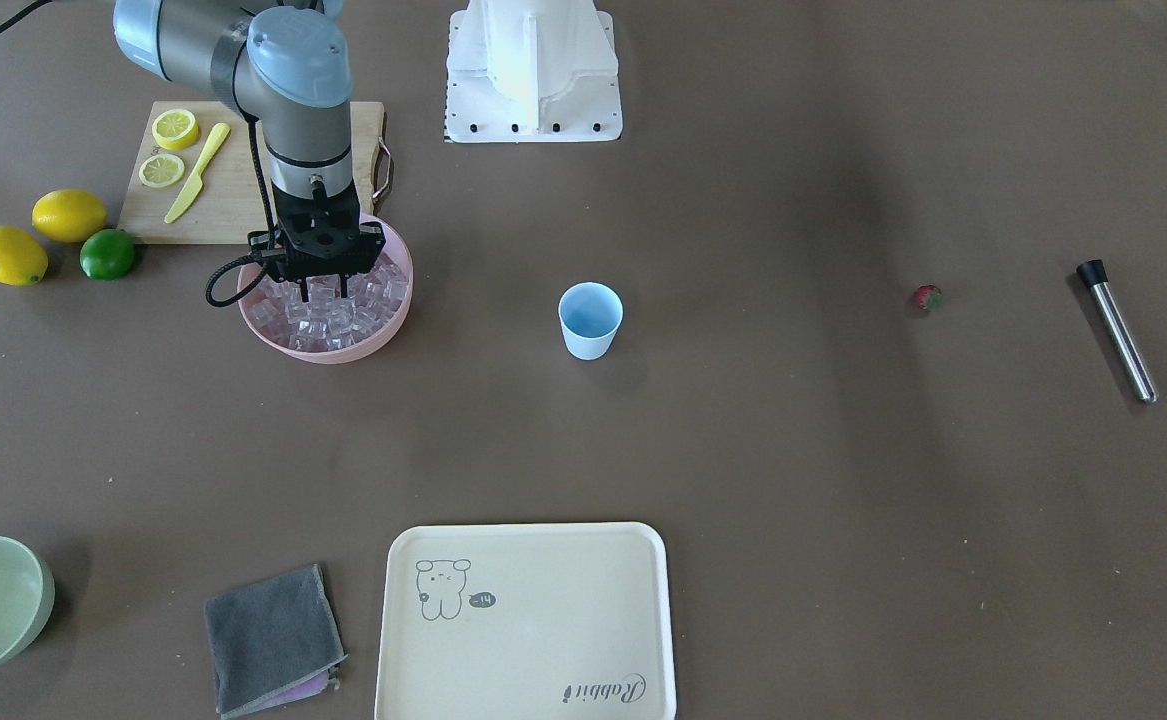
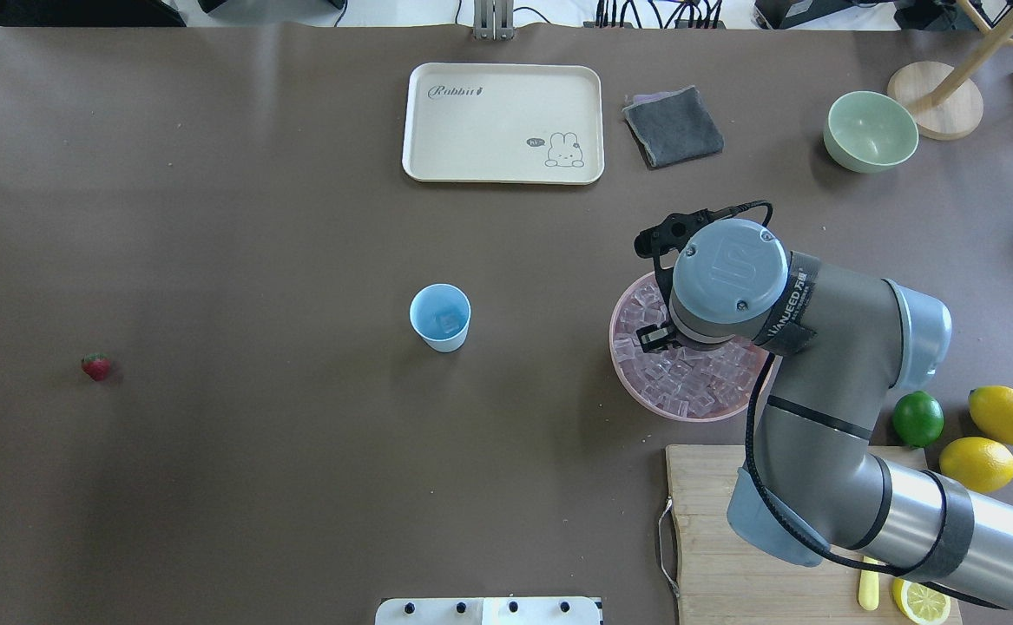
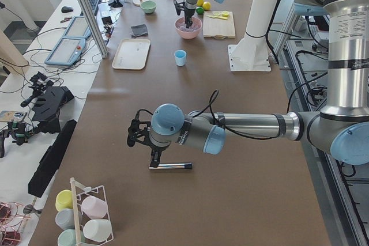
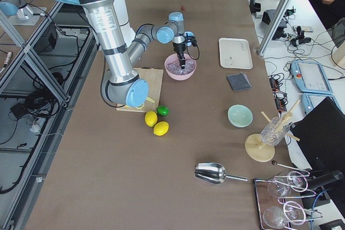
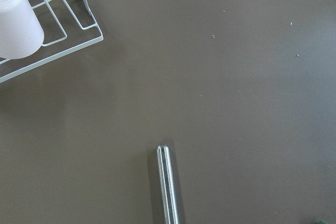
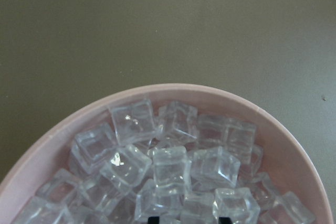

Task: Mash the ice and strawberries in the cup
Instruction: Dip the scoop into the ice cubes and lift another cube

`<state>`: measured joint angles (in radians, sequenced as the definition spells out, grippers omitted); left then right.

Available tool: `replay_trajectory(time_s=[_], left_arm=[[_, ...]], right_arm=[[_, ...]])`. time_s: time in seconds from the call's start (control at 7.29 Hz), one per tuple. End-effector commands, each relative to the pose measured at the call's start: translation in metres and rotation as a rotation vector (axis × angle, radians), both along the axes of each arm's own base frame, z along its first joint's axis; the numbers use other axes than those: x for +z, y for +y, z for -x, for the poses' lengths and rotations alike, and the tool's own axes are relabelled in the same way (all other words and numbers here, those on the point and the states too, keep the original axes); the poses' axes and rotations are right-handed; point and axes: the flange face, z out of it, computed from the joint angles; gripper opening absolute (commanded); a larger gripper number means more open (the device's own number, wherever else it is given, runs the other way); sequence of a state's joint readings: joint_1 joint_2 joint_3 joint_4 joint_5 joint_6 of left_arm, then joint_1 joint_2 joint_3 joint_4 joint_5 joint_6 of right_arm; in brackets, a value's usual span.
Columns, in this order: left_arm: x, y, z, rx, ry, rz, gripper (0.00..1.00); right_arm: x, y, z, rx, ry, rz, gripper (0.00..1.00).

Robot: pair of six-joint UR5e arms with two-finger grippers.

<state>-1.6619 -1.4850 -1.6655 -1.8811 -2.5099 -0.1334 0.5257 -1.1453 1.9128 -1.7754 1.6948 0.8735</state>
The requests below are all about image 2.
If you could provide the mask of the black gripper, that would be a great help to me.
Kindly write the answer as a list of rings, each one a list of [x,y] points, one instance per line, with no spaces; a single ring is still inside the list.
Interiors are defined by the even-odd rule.
[[[636,329],[636,337],[641,351],[669,351],[688,345],[687,336],[672,320],[660,324],[649,324]]]

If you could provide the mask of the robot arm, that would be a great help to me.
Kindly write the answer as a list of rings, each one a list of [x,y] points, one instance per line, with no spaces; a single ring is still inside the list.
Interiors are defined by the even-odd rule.
[[[645,351],[748,338],[768,351],[746,415],[733,530],[792,564],[823,561],[1013,612],[1013,506],[931,470],[870,452],[891,389],[919,389],[943,363],[942,301],[824,264],[733,216],[670,214],[642,230],[668,321]]]

